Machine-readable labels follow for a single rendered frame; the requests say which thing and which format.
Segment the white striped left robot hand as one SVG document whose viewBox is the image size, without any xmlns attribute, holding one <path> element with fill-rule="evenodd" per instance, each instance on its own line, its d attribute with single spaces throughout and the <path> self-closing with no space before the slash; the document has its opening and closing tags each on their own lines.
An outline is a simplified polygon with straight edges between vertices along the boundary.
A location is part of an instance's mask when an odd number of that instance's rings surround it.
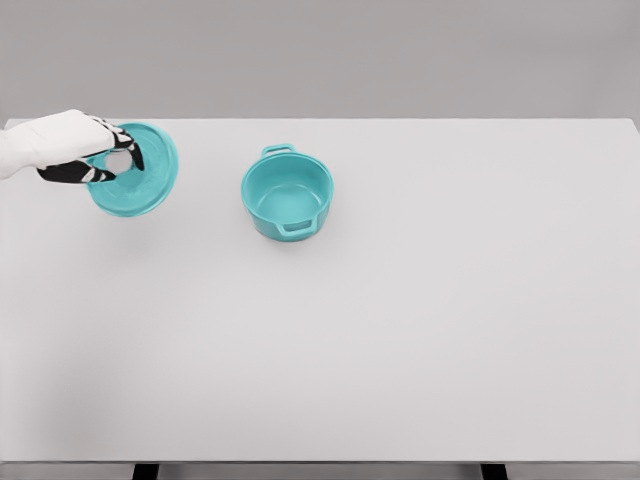
<svg viewBox="0 0 640 480">
<path fill-rule="evenodd" d="M 134 167 L 145 169 L 138 143 L 124 128 L 77 109 L 48 115 L 13 128 L 26 148 L 25 164 L 48 182 L 104 183 L 116 179 L 87 159 L 110 151 L 129 153 Z"/>
</svg>

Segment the teal pot lid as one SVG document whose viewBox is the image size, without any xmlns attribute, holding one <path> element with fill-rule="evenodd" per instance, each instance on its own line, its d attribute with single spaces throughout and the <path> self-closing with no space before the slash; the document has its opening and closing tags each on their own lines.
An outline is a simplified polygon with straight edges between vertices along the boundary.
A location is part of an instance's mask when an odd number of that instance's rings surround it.
<svg viewBox="0 0 640 480">
<path fill-rule="evenodd" d="M 160 205 L 171 192 L 177 175 L 179 157 L 170 135 L 148 122 L 120 124 L 139 146 L 144 170 L 134 164 L 109 182 L 89 183 L 94 203 L 108 214 L 135 217 L 146 214 Z"/>
</svg>

